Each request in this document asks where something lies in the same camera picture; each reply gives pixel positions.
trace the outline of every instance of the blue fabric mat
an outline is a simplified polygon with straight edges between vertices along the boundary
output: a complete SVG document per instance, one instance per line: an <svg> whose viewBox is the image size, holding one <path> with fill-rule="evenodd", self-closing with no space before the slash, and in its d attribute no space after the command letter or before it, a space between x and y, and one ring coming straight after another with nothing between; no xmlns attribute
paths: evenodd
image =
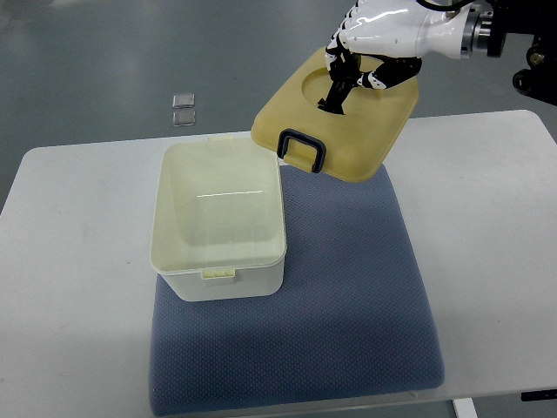
<svg viewBox="0 0 557 418"><path fill-rule="evenodd" d="M281 167L288 250L271 296L185 302L159 276L156 415L436 388L437 331L386 169L361 184Z"/></svg>

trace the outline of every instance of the small glass square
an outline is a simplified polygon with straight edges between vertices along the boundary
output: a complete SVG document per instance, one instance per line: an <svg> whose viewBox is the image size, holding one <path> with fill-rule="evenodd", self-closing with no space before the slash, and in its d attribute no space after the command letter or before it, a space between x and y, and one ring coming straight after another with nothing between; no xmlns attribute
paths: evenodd
<svg viewBox="0 0 557 418"><path fill-rule="evenodd" d="M172 100L173 109L181 109L183 107L193 107L195 104L195 95L193 93L180 93L174 95Z"/></svg>
<svg viewBox="0 0 557 418"><path fill-rule="evenodd" d="M173 126L190 126L195 125L195 111L175 111L172 118Z"/></svg>

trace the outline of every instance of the black cable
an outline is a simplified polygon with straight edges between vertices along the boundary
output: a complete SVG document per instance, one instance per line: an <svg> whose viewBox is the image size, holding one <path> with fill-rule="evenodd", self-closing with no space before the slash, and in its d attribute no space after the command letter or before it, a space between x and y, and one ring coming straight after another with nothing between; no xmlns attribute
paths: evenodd
<svg viewBox="0 0 557 418"><path fill-rule="evenodd" d="M469 5L470 3L473 3L474 0L460 0L457 3L454 4L449 4L448 6L441 6L439 4L435 4L435 3L430 3L428 0L416 0L416 2L420 5L425 7L426 9L429 10L435 10L435 11L456 11L456 10L460 10L462 9L464 6Z"/></svg>

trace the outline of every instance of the yellow plastic lid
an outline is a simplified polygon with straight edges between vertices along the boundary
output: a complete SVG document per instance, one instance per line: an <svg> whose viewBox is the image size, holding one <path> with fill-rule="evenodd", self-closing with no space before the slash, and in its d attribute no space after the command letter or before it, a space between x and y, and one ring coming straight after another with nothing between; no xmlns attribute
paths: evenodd
<svg viewBox="0 0 557 418"><path fill-rule="evenodd" d="M354 88L343 103L345 114L332 114L317 107L332 83L324 56L325 49L317 51L276 92L255 118L252 138L306 172L364 181L379 169L410 118L418 81L411 78L388 90ZM379 64L362 57L361 69Z"/></svg>

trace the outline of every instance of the white table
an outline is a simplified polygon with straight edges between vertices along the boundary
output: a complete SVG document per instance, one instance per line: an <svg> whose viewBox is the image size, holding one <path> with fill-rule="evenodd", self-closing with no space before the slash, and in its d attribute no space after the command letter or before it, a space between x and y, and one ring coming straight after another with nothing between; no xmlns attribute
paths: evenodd
<svg viewBox="0 0 557 418"><path fill-rule="evenodd" d="M152 416L158 172L168 145L205 138L25 155L0 216L0 415ZM413 119L386 167L439 329L445 383L239 415L557 388L557 145L539 119Z"/></svg>

